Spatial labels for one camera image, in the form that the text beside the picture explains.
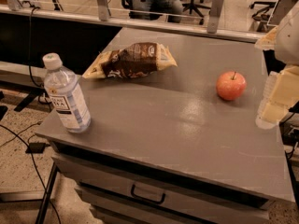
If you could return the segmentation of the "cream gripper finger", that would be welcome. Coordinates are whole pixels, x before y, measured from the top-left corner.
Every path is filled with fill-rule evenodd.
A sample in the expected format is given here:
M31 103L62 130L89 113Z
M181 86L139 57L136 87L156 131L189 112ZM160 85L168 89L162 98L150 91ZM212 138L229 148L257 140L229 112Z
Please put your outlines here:
M276 36L278 27L271 29L266 35L261 37L254 45L256 49L260 50L273 50L276 44Z
M271 71L263 89L256 125L272 129L278 125L299 101L299 66L286 65L279 73Z

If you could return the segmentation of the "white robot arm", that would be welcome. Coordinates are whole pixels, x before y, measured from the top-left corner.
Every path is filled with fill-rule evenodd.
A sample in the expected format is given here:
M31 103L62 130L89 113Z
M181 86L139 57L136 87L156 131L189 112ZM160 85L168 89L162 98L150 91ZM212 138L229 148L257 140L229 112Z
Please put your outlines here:
M262 129L279 125L299 102L299 0L277 0L268 23L276 27L255 43L268 75L256 118Z

